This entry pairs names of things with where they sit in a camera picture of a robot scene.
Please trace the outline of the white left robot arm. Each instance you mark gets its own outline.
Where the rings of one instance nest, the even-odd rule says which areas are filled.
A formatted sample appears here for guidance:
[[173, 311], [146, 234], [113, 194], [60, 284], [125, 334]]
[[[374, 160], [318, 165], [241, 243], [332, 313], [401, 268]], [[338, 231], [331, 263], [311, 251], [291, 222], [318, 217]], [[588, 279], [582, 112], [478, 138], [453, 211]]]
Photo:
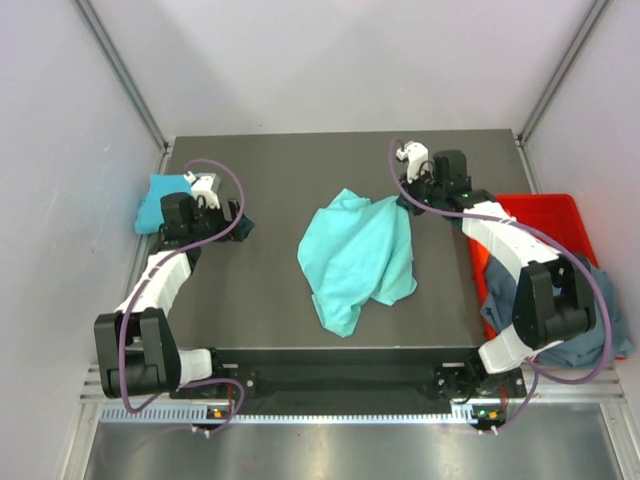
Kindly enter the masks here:
[[160, 200], [162, 221], [145, 270], [127, 299], [94, 323], [101, 386], [109, 398], [155, 395], [192, 382], [205, 396], [226, 387], [225, 370], [211, 349], [181, 350], [168, 316], [182, 285], [191, 277], [202, 247], [210, 242], [242, 242], [253, 223], [236, 200], [230, 217], [187, 193]]

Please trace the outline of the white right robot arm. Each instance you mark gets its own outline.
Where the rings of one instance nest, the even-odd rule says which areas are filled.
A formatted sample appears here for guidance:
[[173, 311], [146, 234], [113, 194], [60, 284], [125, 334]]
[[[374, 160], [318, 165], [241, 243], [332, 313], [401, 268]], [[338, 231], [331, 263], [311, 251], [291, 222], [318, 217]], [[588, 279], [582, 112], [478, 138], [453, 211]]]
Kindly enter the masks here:
[[452, 221], [515, 283], [510, 325], [478, 348], [478, 363], [466, 372], [474, 393], [492, 394], [502, 385], [504, 372], [595, 327], [596, 285], [588, 263], [552, 240], [540, 240], [494, 195], [474, 188], [462, 151], [431, 155], [426, 146], [411, 141], [397, 148], [394, 157], [406, 167], [399, 178], [399, 204], [414, 215], [429, 212]]

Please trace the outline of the teal t-shirt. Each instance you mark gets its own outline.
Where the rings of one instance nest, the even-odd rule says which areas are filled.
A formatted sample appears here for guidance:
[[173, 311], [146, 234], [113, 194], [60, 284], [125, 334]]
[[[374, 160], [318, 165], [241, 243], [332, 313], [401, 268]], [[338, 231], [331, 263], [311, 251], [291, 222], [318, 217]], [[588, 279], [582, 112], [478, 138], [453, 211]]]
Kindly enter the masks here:
[[415, 292], [413, 260], [409, 214], [396, 198], [349, 189], [316, 211], [297, 250], [320, 324], [341, 338], [368, 301], [393, 306]]

